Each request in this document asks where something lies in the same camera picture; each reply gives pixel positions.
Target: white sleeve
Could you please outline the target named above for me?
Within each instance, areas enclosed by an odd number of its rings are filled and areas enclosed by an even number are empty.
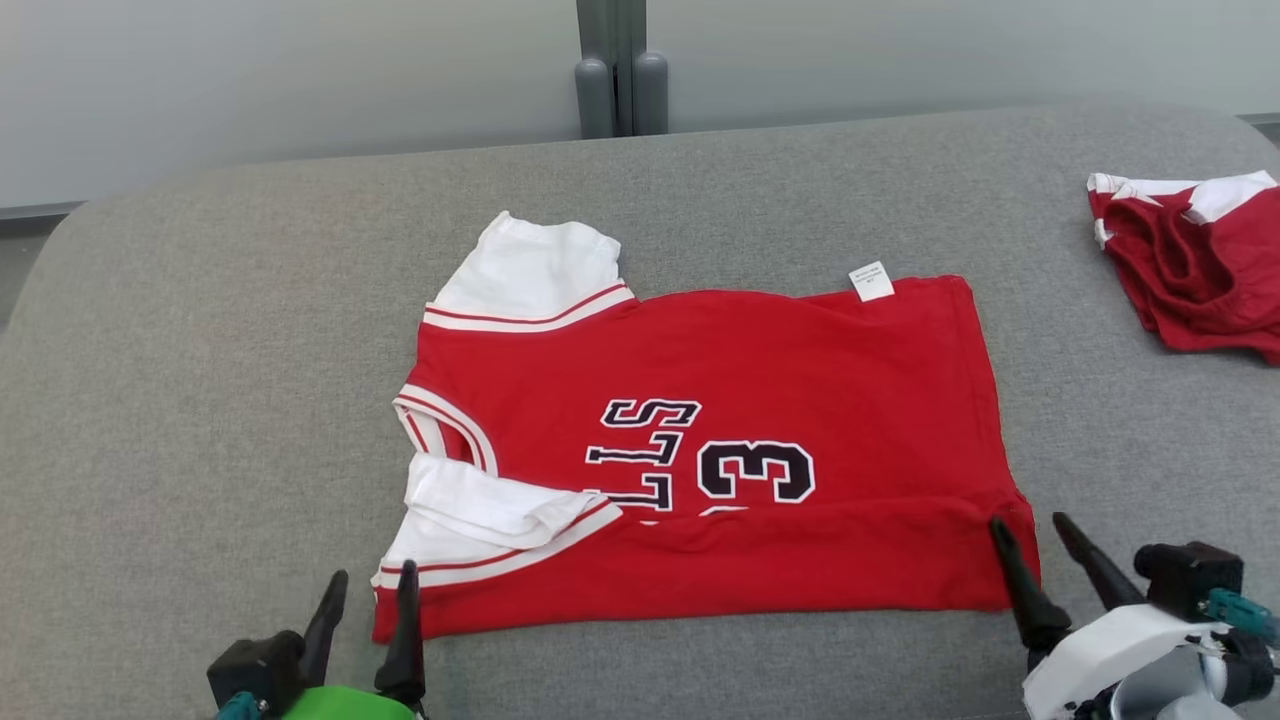
[[[461,536],[521,550],[547,544],[599,498],[495,478],[422,452],[410,464],[404,492],[410,512]]]
[[[582,223],[538,225],[503,211],[428,309],[471,318],[554,318],[622,284],[620,249]]]
[[[410,465],[404,502],[408,511],[374,587],[397,587],[410,559],[421,587],[495,578],[553,557],[622,516],[603,495],[497,478],[426,454]]]

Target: red stripe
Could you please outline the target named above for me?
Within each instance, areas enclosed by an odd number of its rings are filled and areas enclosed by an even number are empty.
[[[416,405],[421,405],[421,406],[424,406],[424,407],[434,411],[440,418],[444,418],[451,425],[453,425],[453,428],[456,428],[458,432],[463,433],[467,437],[467,441],[471,443],[471,448],[475,451],[474,455],[476,455],[476,457],[472,457],[471,460],[475,461],[481,470],[486,470],[486,471],[489,470],[489,468],[485,464],[484,452],[481,452],[481,450],[480,450],[480,441],[471,433],[470,429],[467,429],[466,425],[463,425],[462,423],[460,423],[457,418],[454,418],[453,415],[449,415],[444,410],[436,407],[435,405],[431,405],[430,402],[428,402],[428,401],[425,401],[425,400],[422,400],[420,397],[413,397],[412,395],[404,395],[402,392],[402,393],[399,393],[399,395],[396,396],[396,400],[407,400],[408,402],[413,402]]]
[[[567,532],[573,525],[581,523],[582,520],[586,520],[591,515],[595,515],[596,512],[599,512],[603,507],[605,507],[608,505],[609,505],[608,502],[602,502],[602,503],[596,505],[595,507],[588,510],[586,512],[579,515],[577,518],[573,519],[572,523],[570,523],[568,525],[564,525],[564,529],[561,530],[561,533]],[[444,565],[420,565],[417,568],[417,571],[421,574],[421,573],[429,573],[431,570],[461,570],[461,569],[466,569],[466,568],[480,568],[483,565],[492,565],[494,562],[500,562],[500,561],[503,561],[503,560],[506,560],[508,557],[515,557],[515,556],[520,555],[521,552],[527,552],[527,551],[525,551],[525,550],[512,550],[511,552],[504,552],[502,555],[495,555],[495,556],[489,557],[486,560],[476,560],[474,562],[449,562],[449,564],[444,564]],[[387,574],[387,575],[399,575],[401,574],[399,568],[383,568],[381,571],[384,574]]]
[[[413,416],[410,415],[408,413],[404,413],[404,419],[408,420],[408,427],[413,428],[413,437],[417,438],[417,447],[419,447],[419,450],[421,450],[422,452],[428,452],[428,454],[431,452],[431,448],[426,446],[426,441],[422,439],[422,433],[419,432],[417,423],[413,421]]]
[[[490,315],[463,315],[462,313],[451,313],[448,310],[440,310],[438,307],[431,307],[431,306],[428,306],[426,311],[430,313],[430,314],[433,314],[433,315],[445,315],[445,316],[449,316],[449,318],[457,318],[460,320],[488,320],[488,322],[492,322],[492,323],[512,323],[512,324],[516,324],[516,325],[540,325],[540,324],[544,324],[544,323],[554,323],[556,320],[559,320],[564,315],[568,315],[570,313],[573,313],[579,307],[582,307],[588,302],[593,302],[595,300],[599,300],[600,297],[604,297],[605,295],[608,295],[611,292],[614,292],[617,290],[622,290],[622,288],[626,288],[626,287],[627,287],[626,283],[618,283],[618,284],[616,284],[613,287],[607,287],[607,288],[602,290],[600,292],[596,292],[595,295],[588,297],[586,300],[582,300],[581,302],[573,305],[568,310],[564,310],[559,315],[556,315],[554,318],[545,318],[545,319],[541,319],[541,320],[518,320],[518,319],[512,319],[512,318],[494,318],[494,316],[490,316]]]

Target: green part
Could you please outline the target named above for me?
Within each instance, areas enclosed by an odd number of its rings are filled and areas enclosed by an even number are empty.
[[[1267,644],[1275,644],[1276,642],[1276,621],[1271,611],[1229,589],[1211,589],[1208,593],[1208,609],[1204,614],[1233,628],[1239,628],[1251,635],[1257,635]]]
[[[284,720],[413,720],[413,711],[385,697],[324,685],[302,693]]]
[[[257,710],[257,701],[246,692],[238,692],[221,710],[214,720],[261,720],[262,714]]]

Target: armhole trim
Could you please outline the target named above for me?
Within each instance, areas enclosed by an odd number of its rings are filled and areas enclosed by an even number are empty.
[[[490,475],[498,474],[498,457],[493,451],[493,443],[489,442],[489,437],[480,429],[479,423],[462,410],[458,410],[452,402],[413,384],[406,384],[401,388],[399,395],[392,402],[396,405],[401,423],[404,424],[404,429],[408,432],[413,445],[420,446],[419,450],[436,456],[442,456],[440,452],[445,451],[444,438],[439,427],[434,428],[435,432],[431,433],[429,427],[424,427],[429,425],[429,423],[421,423],[413,418],[412,413],[415,411],[429,415],[436,421],[458,430],[471,448],[471,457],[475,459],[476,466]],[[438,443],[434,447],[439,447],[440,452],[433,452],[433,441]]]

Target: folded red garment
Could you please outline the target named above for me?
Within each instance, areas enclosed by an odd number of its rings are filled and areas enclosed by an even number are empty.
[[[1089,177],[1094,232],[1143,328],[1172,350],[1251,347],[1280,365],[1280,187]]]

